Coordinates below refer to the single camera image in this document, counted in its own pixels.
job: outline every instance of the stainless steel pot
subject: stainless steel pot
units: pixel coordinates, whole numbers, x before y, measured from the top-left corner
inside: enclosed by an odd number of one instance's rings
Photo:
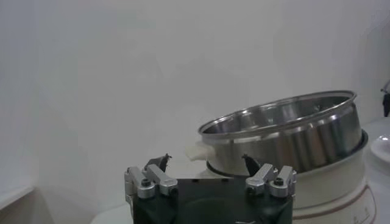
[[[313,170],[360,148],[362,129],[351,91],[307,94],[257,105],[199,128],[213,148],[208,166],[228,175],[248,175],[242,156],[277,167]]]

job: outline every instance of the metal clamp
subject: metal clamp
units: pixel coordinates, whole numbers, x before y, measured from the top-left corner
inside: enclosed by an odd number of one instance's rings
[[[137,195],[139,198],[151,198],[155,195],[155,184],[148,180],[138,167],[129,167],[124,173],[126,201]]]
[[[269,191],[272,196],[285,198],[295,196],[297,172],[291,166],[283,166],[277,178],[269,182]]]
[[[170,196],[177,193],[177,180],[167,176],[155,164],[146,167],[145,175],[159,185],[161,194]]]
[[[273,180],[278,170],[271,164],[264,164],[258,172],[245,180],[246,191],[251,195],[260,195],[264,192],[265,184]]]

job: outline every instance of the white backdrop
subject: white backdrop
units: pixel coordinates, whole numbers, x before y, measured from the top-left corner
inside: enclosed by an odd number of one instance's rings
[[[124,202],[126,167],[166,152],[185,159],[216,116],[351,89],[363,123],[380,117],[389,9],[387,0],[0,0],[0,187],[31,181],[54,223],[87,223]]]

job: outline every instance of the pot rim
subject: pot rim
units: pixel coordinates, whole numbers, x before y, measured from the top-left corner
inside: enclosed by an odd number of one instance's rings
[[[322,110],[317,113],[313,113],[307,116],[300,117],[296,120],[288,121],[282,124],[274,124],[274,125],[267,125],[262,127],[257,127],[252,130],[243,130],[243,131],[233,131],[233,132],[227,132],[227,133],[205,133],[204,131],[209,129],[210,127],[219,124],[221,122],[226,121],[227,119],[230,119],[235,116],[240,116],[242,114],[247,113],[248,111],[252,110],[258,110],[263,108],[269,108],[269,107],[278,107],[280,105],[288,104],[297,102],[300,100],[308,100],[308,99],[315,99],[315,98],[323,98],[323,97],[348,97],[347,100],[333,106],[330,108],[327,108],[325,110]],[[235,111],[233,113],[221,116],[219,118],[216,118],[212,121],[207,122],[206,124],[203,124],[198,129],[198,133],[203,137],[207,139],[235,139],[235,138],[242,138],[243,136],[252,136],[252,135],[259,135],[266,132],[275,132],[279,130],[285,130],[289,128],[293,128],[296,126],[300,126],[303,123],[310,123],[319,119],[322,119],[323,117],[330,116],[332,114],[335,114],[339,112],[340,110],[343,110],[345,107],[348,107],[349,105],[353,104],[353,100],[356,98],[356,93],[349,90],[337,90],[337,91],[323,91],[323,92],[316,92],[311,94],[304,94],[300,96],[294,96],[294,97],[287,97],[284,99],[259,104],[256,106],[248,107],[242,110]]]

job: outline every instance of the pot handle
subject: pot handle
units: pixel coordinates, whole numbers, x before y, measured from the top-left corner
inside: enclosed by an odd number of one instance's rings
[[[185,155],[190,161],[204,160],[214,157],[215,151],[212,146],[204,144],[202,141],[196,142],[193,146],[186,147]]]

